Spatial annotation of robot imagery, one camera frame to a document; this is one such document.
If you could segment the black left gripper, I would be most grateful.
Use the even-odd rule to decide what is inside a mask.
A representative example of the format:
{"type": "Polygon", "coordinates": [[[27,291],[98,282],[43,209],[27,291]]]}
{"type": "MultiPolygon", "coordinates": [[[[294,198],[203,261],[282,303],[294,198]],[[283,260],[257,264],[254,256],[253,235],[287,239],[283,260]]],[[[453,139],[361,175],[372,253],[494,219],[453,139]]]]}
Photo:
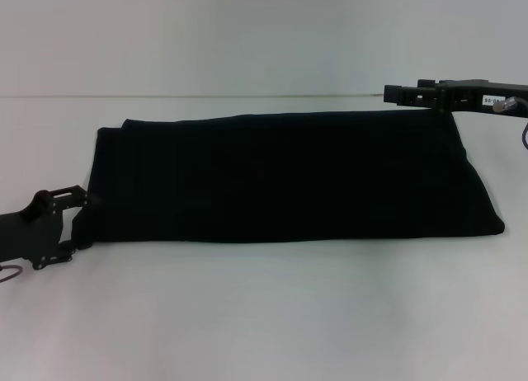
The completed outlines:
{"type": "Polygon", "coordinates": [[[23,209],[1,215],[1,262],[22,258],[34,270],[67,263],[73,255],[93,245],[93,241],[60,241],[62,212],[71,208],[97,209],[100,199],[81,186],[41,190],[23,209]]]}

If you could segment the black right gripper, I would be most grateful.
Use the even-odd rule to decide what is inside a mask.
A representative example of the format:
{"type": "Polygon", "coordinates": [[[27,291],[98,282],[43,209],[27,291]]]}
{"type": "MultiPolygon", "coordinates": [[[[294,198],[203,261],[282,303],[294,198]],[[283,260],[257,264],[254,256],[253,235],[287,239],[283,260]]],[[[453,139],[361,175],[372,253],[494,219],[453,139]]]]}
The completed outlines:
{"type": "Polygon", "coordinates": [[[385,85],[383,98],[397,106],[527,117],[527,85],[419,79],[416,87],[385,85]]]}

